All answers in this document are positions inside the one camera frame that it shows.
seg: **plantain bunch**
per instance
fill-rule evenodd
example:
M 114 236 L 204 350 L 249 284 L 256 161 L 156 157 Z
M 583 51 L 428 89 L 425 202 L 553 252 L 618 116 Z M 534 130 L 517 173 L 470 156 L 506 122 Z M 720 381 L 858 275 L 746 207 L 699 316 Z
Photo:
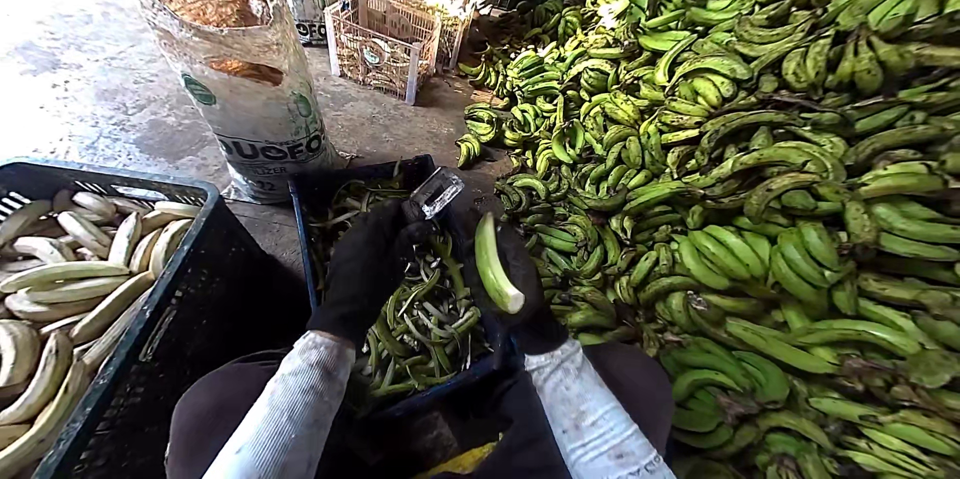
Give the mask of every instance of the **plantain bunch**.
M 507 149 L 554 314 L 663 365 L 678 476 L 960 476 L 958 11 L 549 0 L 461 65 L 461 166 Z

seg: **gloved hand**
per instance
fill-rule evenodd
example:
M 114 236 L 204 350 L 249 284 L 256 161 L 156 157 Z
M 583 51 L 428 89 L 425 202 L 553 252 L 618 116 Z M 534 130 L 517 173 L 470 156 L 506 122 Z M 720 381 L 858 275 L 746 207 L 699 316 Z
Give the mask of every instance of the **gloved hand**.
M 475 209 L 466 215 L 459 215 L 468 233 L 473 234 L 480 215 Z M 493 314 L 502 326 L 507 328 L 517 349 L 526 355 L 540 355 L 557 350 L 569 334 L 550 311 L 550 305 L 544 298 L 537 266 L 530 259 L 523 239 L 509 224 L 496 224 L 496 248 L 500 254 L 500 263 L 516 289 L 523 293 L 523 307 L 517 313 L 505 313 L 498 309 L 493 301 L 480 301 L 481 310 Z M 480 274 L 473 260 L 463 267 L 466 283 L 472 290 L 483 290 Z
M 407 224 L 399 199 L 387 200 L 357 217 L 333 248 L 323 302 L 307 321 L 317 329 L 353 342 L 360 350 L 384 303 L 414 259 L 413 246 L 434 232 L 431 221 Z

